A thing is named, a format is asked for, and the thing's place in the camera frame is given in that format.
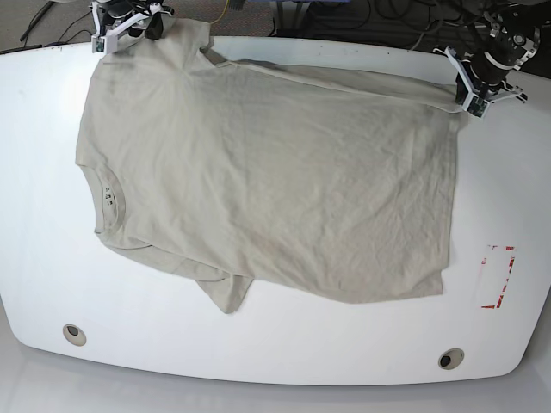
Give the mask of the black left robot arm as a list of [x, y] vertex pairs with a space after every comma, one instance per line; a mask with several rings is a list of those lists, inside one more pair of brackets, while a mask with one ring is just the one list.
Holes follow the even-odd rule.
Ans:
[[483, 118], [496, 102], [528, 101], [523, 90], [507, 76], [518, 71], [539, 52], [542, 30], [550, 22], [549, 1], [508, 1], [485, 9], [479, 17], [489, 28], [476, 52], [461, 56], [452, 47], [433, 52], [448, 59], [456, 71], [455, 105], [476, 118]]

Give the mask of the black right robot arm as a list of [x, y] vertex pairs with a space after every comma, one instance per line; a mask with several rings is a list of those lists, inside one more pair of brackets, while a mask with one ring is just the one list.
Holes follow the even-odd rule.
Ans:
[[95, 24], [95, 38], [128, 34], [132, 38], [144, 36], [158, 40], [164, 31], [164, 17], [172, 17], [175, 10], [163, 1], [91, 1], [90, 11]]

